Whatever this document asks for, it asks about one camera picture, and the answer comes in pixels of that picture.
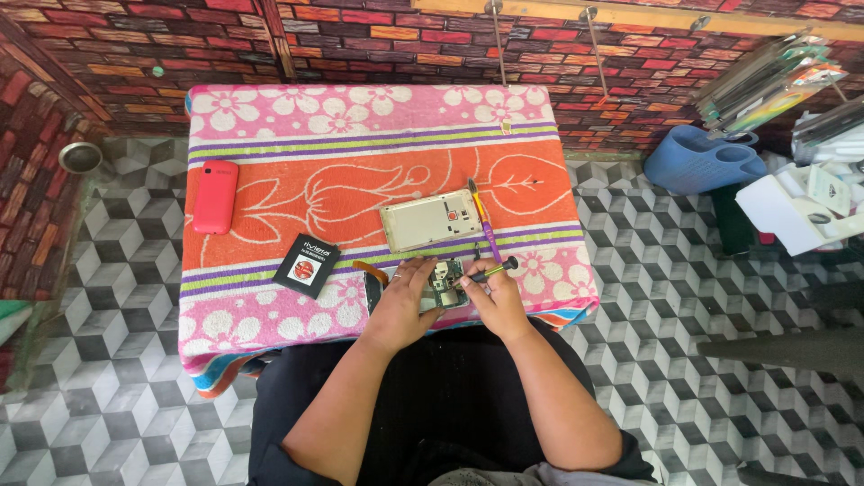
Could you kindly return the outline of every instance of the geometric floor tile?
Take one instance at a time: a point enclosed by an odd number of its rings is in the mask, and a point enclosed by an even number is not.
[[[246,481],[255,380],[201,398],[177,355],[186,141],[116,140],[122,174],[87,204],[26,393],[0,399],[0,484]],[[864,393],[843,377],[696,354],[699,342],[864,325],[811,286],[861,265],[716,258],[705,195],[653,188],[632,163],[567,161],[600,308],[562,336],[597,401],[666,484],[738,484],[740,464],[832,483],[864,477]]]

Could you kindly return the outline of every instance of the red feature phone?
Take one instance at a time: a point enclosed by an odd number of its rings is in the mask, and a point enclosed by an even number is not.
[[[201,169],[192,229],[203,234],[228,233],[237,193],[238,166],[224,160],[208,160]]]

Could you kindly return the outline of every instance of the yellow toothbrush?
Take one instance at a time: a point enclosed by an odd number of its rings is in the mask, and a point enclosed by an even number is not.
[[[486,216],[486,211],[483,210],[483,203],[480,202],[480,192],[477,190],[477,184],[474,179],[468,177],[468,190],[471,191],[471,196],[474,198],[474,204],[477,206],[477,212],[480,213],[480,222],[483,224],[483,233],[486,234],[486,240],[489,241],[489,247],[492,249],[492,256],[495,261],[501,262],[501,255],[498,253],[498,245],[495,244],[495,233],[492,231],[492,225],[489,224],[489,217]]]

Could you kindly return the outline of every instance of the table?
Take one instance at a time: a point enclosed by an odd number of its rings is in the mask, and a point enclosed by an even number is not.
[[[268,349],[363,330],[355,259],[387,267],[417,253],[472,259],[482,234],[391,254],[378,208],[480,188],[526,310],[557,329],[599,304],[561,143],[543,86],[197,86],[183,233],[179,349],[202,396],[222,393]],[[512,123],[510,134],[502,121]],[[195,233],[200,167],[240,164],[232,229]],[[342,254],[313,300],[270,282],[299,233]],[[480,323],[470,305],[433,330]]]

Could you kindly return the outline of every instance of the green stripe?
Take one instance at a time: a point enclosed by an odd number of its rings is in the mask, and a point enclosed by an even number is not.
[[[536,233],[536,234],[525,234],[522,236],[511,236],[509,238],[498,238],[496,242],[499,246],[507,246],[513,243],[521,243],[524,241],[542,241],[549,240],[552,238],[564,238],[564,237],[578,237],[582,236],[581,229],[574,229],[568,231],[553,231],[548,233]],[[480,247],[489,247],[489,243],[486,241],[480,242]],[[452,246],[445,246],[442,248],[425,248],[419,250],[413,250],[410,252],[402,252],[402,253],[387,253],[384,255],[380,255],[377,257],[370,257],[365,259],[359,259],[361,261],[365,261],[368,264],[376,264],[384,261],[392,261],[396,259],[410,259],[414,258],[416,255],[430,256],[436,255],[440,253],[452,253],[452,252],[460,252],[460,251],[470,251],[473,250],[474,243],[461,243]],[[355,259],[345,259],[340,260],[334,266],[335,269],[350,267],[351,263]],[[235,284],[237,282],[248,282],[250,280],[269,280],[273,278],[273,275],[276,274],[276,271],[271,272],[253,272],[253,273],[245,273],[241,275],[232,275],[230,277],[216,277],[209,278],[207,280],[196,280],[194,282],[188,282],[181,285],[182,291],[191,291],[194,289],[200,289],[203,287],[213,287],[216,285],[225,285],[225,284]]]
[[[512,130],[514,133],[558,133],[555,126],[538,126],[530,128],[516,128]],[[420,137],[405,136],[401,138],[387,138],[383,140],[362,140],[358,142],[321,142],[318,144],[285,144],[285,145],[268,145],[264,147],[237,147],[231,149],[210,149],[210,150],[193,150],[189,153],[189,157],[226,157],[232,155],[245,154],[264,154],[268,152],[293,152],[296,150],[334,150],[346,147],[368,146],[374,147],[378,145],[391,144],[406,144],[430,142],[435,140],[460,140],[463,138],[488,137],[491,135],[500,135],[501,130],[490,129],[487,131],[472,131],[465,133],[455,133],[450,135],[425,135]]]
[[[524,234],[522,236],[511,236],[509,238],[496,238],[495,242],[499,247],[511,245],[513,243],[521,243],[524,241],[539,241],[539,240],[549,240],[552,238],[564,238],[567,236],[582,236],[581,229],[574,229],[568,231],[554,231],[549,233],[536,233],[536,234]],[[488,248],[488,241],[481,241],[480,248]],[[460,245],[452,245],[452,246],[444,246],[441,248],[420,248],[417,250],[411,250],[409,252],[402,253],[387,253],[385,255],[380,255],[377,257],[370,257],[366,259],[359,259],[361,261],[365,261],[370,265],[374,265],[376,263],[381,263],[383,261],[392,261],[395,259],[413,259],[416,255],[422,255],[424,257],[434,256],[440,253],[453,253],[453,252],[463,252],[463,251],[471,251],[474,249],[474,243],[462,243]],[[339,268],[345,268],[347,266],[351,266],[351,262],[353,260],[341,260],[336,263],[334,266],[334,270]]]
[[[208,278],[207,280],[195,280],[194,282],[185,283],[180,287],[184,291],[191,291],[194,289],[200,289],[202,287],[212,287],[215,285],[236,284],[237,282],[247,282],[249,280],[265,280],[273,278],[274,275],[276,275],[275,270],[270,272],[245,273],[242,275],[231,275],[230,277],[216,277]]]

